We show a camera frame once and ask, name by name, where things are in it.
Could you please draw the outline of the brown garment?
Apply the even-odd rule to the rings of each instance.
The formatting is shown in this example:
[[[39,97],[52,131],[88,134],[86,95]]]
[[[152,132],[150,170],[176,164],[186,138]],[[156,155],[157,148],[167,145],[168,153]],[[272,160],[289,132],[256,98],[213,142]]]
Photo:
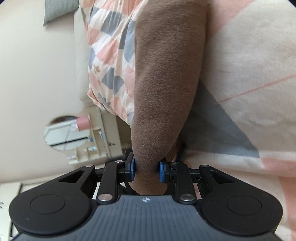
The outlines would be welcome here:
[[[196,94],[207,20],[206,1],[148,1],[135,25],[131,187],[165,193],[158,163],[172,154]]]

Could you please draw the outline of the cream dressing table shelf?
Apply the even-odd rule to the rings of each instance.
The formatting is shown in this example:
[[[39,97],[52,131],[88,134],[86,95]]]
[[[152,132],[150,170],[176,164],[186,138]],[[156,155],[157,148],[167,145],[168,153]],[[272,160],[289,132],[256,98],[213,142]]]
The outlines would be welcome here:
[[[81,147],[67,151],[69,165],[103,164],[108,158],[122,155],[116,117],[102,112],[96,106],[85,108],[80,116],[87,116],[90,123],[89,139]]]

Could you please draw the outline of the pink grey checkered bedspread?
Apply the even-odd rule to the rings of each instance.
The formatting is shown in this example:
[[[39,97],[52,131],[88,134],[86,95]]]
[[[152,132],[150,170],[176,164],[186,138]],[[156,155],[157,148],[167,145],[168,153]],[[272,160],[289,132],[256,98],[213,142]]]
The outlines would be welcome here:
[[[148,1],[81,1],[90,47],[88,96],[132,125],[135,25]],[[275,195],[277,230],[295,240],[295,6],[206,1],[193,104],[168,161],[208,164]]]

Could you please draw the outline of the grey pillow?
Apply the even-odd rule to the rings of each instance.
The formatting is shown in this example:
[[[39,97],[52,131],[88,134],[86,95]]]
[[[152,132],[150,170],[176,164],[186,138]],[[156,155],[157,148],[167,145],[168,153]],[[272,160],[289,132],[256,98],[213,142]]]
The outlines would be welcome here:
[[[79,0],[45,0],[44,25],[78,8]]]

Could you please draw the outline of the round wall mirror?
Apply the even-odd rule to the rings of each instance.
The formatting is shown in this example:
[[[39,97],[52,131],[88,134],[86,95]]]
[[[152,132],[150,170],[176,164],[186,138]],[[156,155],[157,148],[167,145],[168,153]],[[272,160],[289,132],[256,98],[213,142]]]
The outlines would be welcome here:
[[[44,130],[47,145],[58,151],[72,151],[84,145],[91,136],[88,116],[66,115],[51,121]]]

